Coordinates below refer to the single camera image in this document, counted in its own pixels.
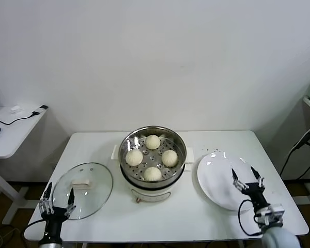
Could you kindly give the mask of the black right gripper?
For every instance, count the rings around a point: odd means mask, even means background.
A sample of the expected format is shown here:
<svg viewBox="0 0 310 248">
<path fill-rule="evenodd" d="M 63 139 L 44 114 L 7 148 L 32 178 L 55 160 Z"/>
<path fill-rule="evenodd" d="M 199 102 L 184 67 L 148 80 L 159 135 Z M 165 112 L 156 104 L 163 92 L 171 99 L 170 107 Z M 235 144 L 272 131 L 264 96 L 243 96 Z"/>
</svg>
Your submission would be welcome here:
<svg viewBox="0 0 310 248">
<path fill-rule="evenodd" d="M 258 183 L 242 183 L 234 171 L 231 169 L 232 178 L 233 178 L 233 185 L 236 189 L 238 189 L 242 194 L 247 195 L 253 205 L 254 211 L 258 211 L 262 208 L 268 207 L 270 204 L 266 201 L 263 192 L 265 190 L 264 186 L 264 177 L 262 177 L 259 172 L 251 166 L 252 173 L 254 174 L 255 178 L 257 179 Z"/>
</svg>

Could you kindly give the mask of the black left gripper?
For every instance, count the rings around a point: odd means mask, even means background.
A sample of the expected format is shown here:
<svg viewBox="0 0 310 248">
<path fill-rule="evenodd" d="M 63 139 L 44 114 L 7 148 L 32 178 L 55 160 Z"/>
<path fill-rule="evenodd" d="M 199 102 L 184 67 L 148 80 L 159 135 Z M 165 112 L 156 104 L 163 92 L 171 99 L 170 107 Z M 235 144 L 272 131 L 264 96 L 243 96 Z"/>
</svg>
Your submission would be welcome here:
<svg viewBox="0 0 310 248">
<path fill-rule="evenodd" d="M 52 183 L 50 182 L 46 188 L 42 199 L 39 201 L 39 210 L 41 217 L 45 220 L 44 238 L 60 238 L 61 227 L 76 206 L 74 205 L 74 189 L 71 188 L 66 208 L 53 207 L 50 200 L 52 191 Z"/>
</svg>

